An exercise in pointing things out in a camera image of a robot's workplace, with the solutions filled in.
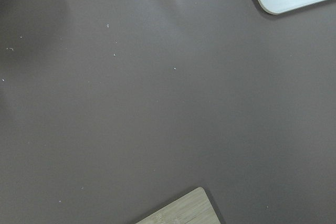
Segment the bamboo cutting board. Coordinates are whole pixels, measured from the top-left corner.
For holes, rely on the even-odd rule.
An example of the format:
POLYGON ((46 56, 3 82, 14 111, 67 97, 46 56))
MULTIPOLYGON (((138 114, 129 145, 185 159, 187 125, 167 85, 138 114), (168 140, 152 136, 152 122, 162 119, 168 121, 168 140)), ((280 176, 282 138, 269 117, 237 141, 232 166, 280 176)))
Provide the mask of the bamboo cutting board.
POLYGON ((220 220, 202 187, 147 216, 138 224, 220 224, 220 220))

